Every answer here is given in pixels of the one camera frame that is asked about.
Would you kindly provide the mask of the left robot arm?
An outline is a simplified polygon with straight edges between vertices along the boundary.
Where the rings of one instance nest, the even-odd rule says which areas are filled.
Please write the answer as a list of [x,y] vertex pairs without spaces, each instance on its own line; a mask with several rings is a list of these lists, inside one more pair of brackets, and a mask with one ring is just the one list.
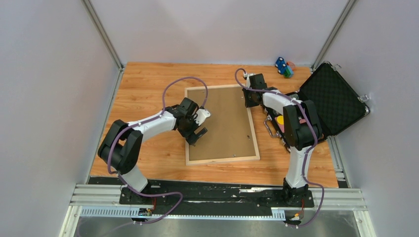
[[98,156],[114,169],[119,178],[133,189],[132,197],[139,204],[151,199],[148,179],[137,167],[143,142],[159,134],[178,131],[189,145],[195,145],[207,129],[203,123],[210,112],[189,98],[180,104],[163,108],[156,115],[131,122],[116,120],[98,148]]

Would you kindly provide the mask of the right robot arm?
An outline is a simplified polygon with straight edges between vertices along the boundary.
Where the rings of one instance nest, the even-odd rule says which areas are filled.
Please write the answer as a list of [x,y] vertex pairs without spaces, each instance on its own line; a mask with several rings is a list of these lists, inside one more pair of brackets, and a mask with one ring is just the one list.
[[245,106],[263,106],[282,115],[285,140],[290,147],[290,165],[284,179],[282,199],[295,206],[308,192],[306,178],[308,163],[322,133],[320,119],[313,101],[291,98],[279,90],[268,87],[263,74],[244,73]]

